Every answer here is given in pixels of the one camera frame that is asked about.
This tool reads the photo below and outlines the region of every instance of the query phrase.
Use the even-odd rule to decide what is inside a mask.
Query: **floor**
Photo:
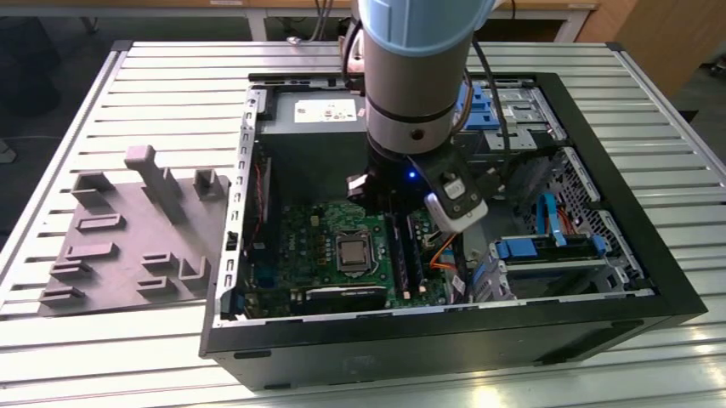
[[[62,59],[62,64],[50,74],[62,98],[53,111],[33,118],[16,117],[0,106],[0,138],[18,155],[12,164],[0,164],[0,248],[33,194],[113,41],[128,38],[148,41],[251,39],[247,24],[239,18],[101,19],[100,30],[92,36],[86,35],[76,19],[42,19],[42,25]],[[304,36],[312,32],[313,21],[307,19],[287,26],[285,30],[279,20],[268,19],[271,40],[284,40],[289,35]],[[335,25],[327,26],[327,38],[335,38],[335,29]],[[679,110],[699,110],[692,127],[715,154],[726,160],[726,78],[710,77],[706,70],[696,71],[672,102]]]

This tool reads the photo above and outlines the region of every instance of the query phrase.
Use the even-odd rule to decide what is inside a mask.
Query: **slotted metal surface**
[[[592,44],[488,44],[499,71],[552,71],[660,231],[708,313],[576,365],[252,394],[197,358],[204,305],[42,319],[80,171],[140,181],[125,147],[149,143],[176,177],[231,175],[251,72],[332,71],[337,47],[137,42],[113,52],[0,255],[0,405],[85,407],[231,402],[295,406],[722,406],[726,388],[726,190],[691,129],[631,64]],[[468,59],[471,71],[480,71]]]

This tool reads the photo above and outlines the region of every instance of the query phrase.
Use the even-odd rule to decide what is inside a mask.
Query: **white desk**
[[[0,3],[0,15],[36,16],[36,17],[245,17],[249,24],[249,32],[253,41],[267,41],[268,34],[264,20],[268,17],[316,17],[315,8],[276,8],[276,7],[240,7],[240,1],[231,1],[228,6],[219,7],[77,7],[57,5],[2,5]],[[578,37],[579,30],[586,22],[590,11],[596,8],[595,4],[584,3],[579,8],[531,10],[519,9],[518,20],[560,20],[563,22],[556,33],[555,42],[572,43]],[[333,8],[329,18],[348,17],[351,10]],[[511,11],[496,10],[491,19],[507,20]]]

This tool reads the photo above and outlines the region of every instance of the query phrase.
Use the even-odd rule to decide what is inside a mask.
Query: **wire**
[[[328,21],[329,12],[332,11],[332,2],[333,2],[333,0],[328,0],[328,1],[329,1],[328,8],[325,10],[323,10],[324,15],[321,16],[320,33],[317,34],[317,41],[321,41],[321,38],[324,37],[324,34],[325,34],[325,22]]]
[[[451,136],[456,136],[456,134],[461,131],[465,125],[465,120],[468,119],[468,115],[472,112],[473,85],[472,85],[472,76],[469,75],[465,67],[464,67],[464,83],[465,83],[464,106],[461,107],[461,111],[459,112],[456,124],[451,128]]]
[[[488,87],[491,88],[491,99],[495,104],[496,117],[499,118],[499,124],[502,126],[503,165],[500,174],[506,174],[508,172],[511,161],[510,129],[507,128],[507,121],[503,116],[502,100],[499,99],[499,89],[496,88],[495,74],[491,72],[491,66],[488,65],[484,52],[480,50],[480,45],[476,42],[476,38],[472,39],[472,46],[473,51],[476,51],[476,55],[479,56],[480,66],[484,68],[484,72],[487,73]]]
[[[375,271],[377,270],[377,267],[381,266],[380,262],[375,261],[375,256],[371,257],[371,261],[372,261],[373,264],[375,264],[375,268],[373,268],[373,270],[371,270],[371,272],[368,273],[368,275],[373,275],[373,274],[375,274]]]
[[[305,17],[300,17],[300,20],[292,21],[292,19],[288,17],[275,17],[275,20],[277,20],[279,23],[283,25],[284,34],[293,34],[296,37],[300,37],[301,33],[292,25],[292,22],[299,23],[304,19]]]
[[[511,175],[516,171],[518,167],[522,166],[524,163],[540,157],[552,156],[560,149],[562,149],[560,145],[554,145],[554,146],[542,147],[538,150],[524,151],[519,153],[518,155],[515,155],[510,160],[510,167],[507,171],[504,172],[502,170],[499,172],[502,181],[504,183],[507,182]]]
[[[456,265],[456,275],[459,279],[464,282],[464,293],[459,298],[459,303],[465,303],[469,293],[471,293],[471,280],[472,274],[469,269],[465,267],[465,255],[464,255],[464,236],[456,235],[453,241],[451,242],[451,251],[453,252],[453,264]]]
[[[431,268],[435,268],[435,265],[437,264],[441,264],[441,263],[436,263],[439,257],[441,256],[443,254],[443,251],[445,250],[445,247],[449,245],[449,243],[453,241],[453,238],[456,237],[457,234],[451,234],[449,237],[445,239],[445,242],[443,243],[441,247],[439,248],[439,250],[435,252],[435,255],[433,257],[431,258],[431,261],[428,262],[428,266]]]
[[[320,1],[315,0],[315,8],[317,9],[317,20],[315,21],[315,30],[312,36],[309,36],[309,39],[305,41],[305,43],[311,43],[317,39],[317,35],[320,34],[320,27],[321,27],[321,19],[325,15],[325,8],[328,7],[328,0],[321,0],[321,7],[320,7]]]
[[[4,140],[24,140],[24,139],[52,139],[52,140],[62,140],[62,138],[56,138],[54,136],[17,136],[12,138],[1,138],[0,141]]]
[[[351,88],[351,85],[352,85],[351,74],[348,73],[348,61],[351,60],[352,44],[355,43],[355,37],[359,35],[360,28],[363,28],[363,21],[357,20],[351,30],[351,37],[348,38],[347,43],[344,44],[341,71],[343,71],[343,83],[347,88]]]
[[[292,17],[276,17],[276,20],[280,22],[289,21],[291,23],[301,23],[303,21],[307,20],[307,17],[300,17],[296,20]]]

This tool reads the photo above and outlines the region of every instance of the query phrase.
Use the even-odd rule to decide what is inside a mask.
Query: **blue plastic latch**
[[[464,125],[465,130],[496,130],[498,128],[499,121],[492,112],[471,111]]]
[[[457,91],[456,108],[460,112],[464,109],[465,85]],[[496,130],[499,128],[499,119],[491,111],[491,98],[480,88],[473,84],[472,109],[465,121],[464,130]]]
[[[552,193],[542,193],[536,200],[536,233],[547,234],[555,237],[558,247],[567,245],[563,230],[559,226],[559,217],[556,216],[556,200]]]
[[[530,238],[516,238],[507,240],[506,243],[512,257],[536,257],[536,248]]]
[[[496,253],[499,254],[499,259],[506,259],[510,257],[510,248],[507,247],[506,242],[495,243]]]
[[[594,248],[598,250],[598,255],[604,255],[604,252],[608,251],[607,244],[604,243],[604,238],[599,235],[592,235]]]
[[[491,111],[491,99],[488,98],[484,91],[480,90],[480,85],[478,83],[473,84],[473,96],[472,96],[472,111]]]

